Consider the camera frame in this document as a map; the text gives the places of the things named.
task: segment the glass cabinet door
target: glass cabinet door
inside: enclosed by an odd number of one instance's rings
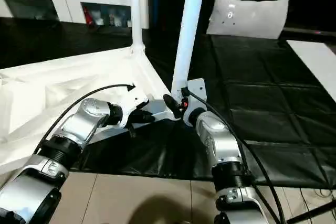
[[[97,3],[81,3],[87,24],[131,27],[131,7]]]
[[[52,0],[4,0],[14,18],[59,20]]]

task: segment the white fabric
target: white fabric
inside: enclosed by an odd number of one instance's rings
[[[207,34],[277,39],[284,28],[289,0],[215,0]]]

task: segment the black mat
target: black mat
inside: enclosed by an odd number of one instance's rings
[[[0,19],[0,67],[128,46],[128,29]],[[144,33],[146,55],[170,87],[177,34]],[[285,41],[200,36],[190,79],[260,156],[277,186],[335,188],[336,104]],[[204,148],[181,122],[163,120],[91,144],[75,170],[210,179]],[[247,153],[258,184],[265,180]]]

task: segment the cabinet door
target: cabinet door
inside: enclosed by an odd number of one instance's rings
[[[0,16],[72,21],[66,0],[0,0]]]
[[[129,26],[131,0],[66,0],[72,21],[86,23],[92,19],[97,25]],[[149,27],[148,2],[140,0],[141,26]]]

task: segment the metal bracket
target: metal bracket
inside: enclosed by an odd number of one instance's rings
[[[205,83],[202,78],[188,81],[187,86],[189,91],[193,92],[195,95],[206,101]],[[203,103],[190,95],[188,97],[188,108],[183,115],[183,121],[186,125],[192,127],[192,124],[189,122],[189,116],[191,112],[197,108],[204,108],[204,110],[207,110]]]

